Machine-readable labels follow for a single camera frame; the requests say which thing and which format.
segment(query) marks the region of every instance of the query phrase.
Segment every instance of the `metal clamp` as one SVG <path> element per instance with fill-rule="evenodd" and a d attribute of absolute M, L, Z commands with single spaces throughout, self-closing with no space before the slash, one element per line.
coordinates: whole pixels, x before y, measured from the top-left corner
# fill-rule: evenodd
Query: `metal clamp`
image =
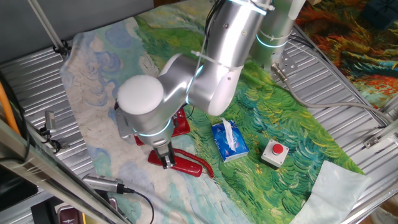
<path fill-rule="evenodd" d="M 282 82 L 286 82 L 286 80 L 288 80 L 288 78 L 287 78 L 287 76 L 285 75 L 285 73 L 282 72 L 282 71 L 280 70 L 280 68 L 278 67 L 278 65 L 277 65 L 276 63 L 273 63 L 273 64 L 271 65 L 271 70 L 272 70 L 273 72 L 275 72 L 275 74 L 279 77 L 279 79 L 280 79 Z"/>
<path fill-rule="evenodd" d="M 375 144 L 379 143 L 379 140 L 377 137 L 372 137 L 371 139 L 367 140 L 366 142 L 364 142 L 364 145 L 366 146 L 366 148 L 370 148 L 372 146 L 374 146 Z"/>

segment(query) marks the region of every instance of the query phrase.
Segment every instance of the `colorful fabric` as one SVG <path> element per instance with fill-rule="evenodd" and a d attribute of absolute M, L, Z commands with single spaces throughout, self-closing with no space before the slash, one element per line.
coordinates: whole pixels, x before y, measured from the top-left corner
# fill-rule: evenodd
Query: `colorful fabric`
<path fill-rule="evenodd" d="M 68 99 L 96 171 L 148 196 L 155 223 L 289 223 L 310 196 L 323 161 L 361 170 L 255 62 L 245 63 L 233 101 L 221 115 L 238 125 L 249 148 L 246 157 L 221 160 L 211 133 L 211 125 L 221 120 L 199 109 L 189 119 L 191 132 L 172 139 L 174 147 L 209 162 L 214 179 L 149 164 L 150 146 L 119 137 L 113 109 L 119 86 L 133 75 L 157 76 L 174 54 L 200 50 L 211 5 L 191 0 L 162 6 L 76 35 L 61 69 Z M 278 170 L 260 162 L 270 139 L 290 148 Z M 112 196 L 134 223 L 149 223 L 145 200 Z"/>
<path fill-rule="evenodd" d="M 398 93 L 398 21 L 379 30 L 361 17 L 368 0 L 322 0 L 297 24 L 376 108 Z"/>

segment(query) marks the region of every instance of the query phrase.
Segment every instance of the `white joint cap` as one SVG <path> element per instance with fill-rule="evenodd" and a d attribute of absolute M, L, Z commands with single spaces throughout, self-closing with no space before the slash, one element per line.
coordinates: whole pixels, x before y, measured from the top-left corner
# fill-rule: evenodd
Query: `white joint cap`
<path fill-rule="evenodd" d="M 163 94 L 163 86 L 157 78 L 150 75 L 136 75 L 120 86 L 118 104 L 129 114 L 145 114 L 162 102 Z"/>

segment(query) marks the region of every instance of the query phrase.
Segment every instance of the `metal table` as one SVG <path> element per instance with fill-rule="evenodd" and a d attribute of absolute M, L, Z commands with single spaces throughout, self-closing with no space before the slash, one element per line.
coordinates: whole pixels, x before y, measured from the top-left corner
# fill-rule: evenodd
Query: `metal table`
<path fill-rule="evenodd" d="M 310 41 L 295 27 L 293 33 Z M 335 67 L 319 61 L 319 50 L 314 52 L 303 44 L 289 44 L 285 48 L 286 73 L 298 96 L 311 103 L 335 103 L 352 101 L 370 105 L 355 87 Z M 87 147 L 80 134 L 62 85 L 59 68 L 63 60 L 52 49 L 0 65 L 11 86 L 15 89 L 21 105 L 26 110 L 27 120 L 35 127 L 44 125 L 44 111 L 53 110 L 57 123 L 54 139 L 67 142 L 68 149 L 57 155 L 80 177 L 95 172 Z M 391 103 L 388 113 L 395 119 L 395 105 Z M 331 134 L 352 160 L 372 178 L 371 185 L 361 196 L 345 223 L 357 223 L 380 203 L 393 196 L 398 189 L 398 146 L 394 141 L 383 141 L 369 149 L 364 143 L 373 136 L 382 139 L 395 131 L 381 129 L 380 119 L 361 108 L 337 107 L 308 109 L 320 124 Z M 51 197 L 42 190 L 27 200 L 0 213 L 0 223 L 29 223 L 32 221 L 30 207 Z"/>

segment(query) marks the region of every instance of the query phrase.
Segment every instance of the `red button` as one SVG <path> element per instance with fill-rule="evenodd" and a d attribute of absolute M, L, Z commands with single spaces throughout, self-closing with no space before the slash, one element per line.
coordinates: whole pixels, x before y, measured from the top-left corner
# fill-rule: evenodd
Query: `red button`
<path fill-rule="evenodd" d="M 275 155 L 279 155 L 279 154 L 281 154 L 283 151 L 284 151 L 284 147 L 283 147 L 281 144 L 275 144 L 275 145 L 272 147 L 272 152 L 273 152 Z"/>

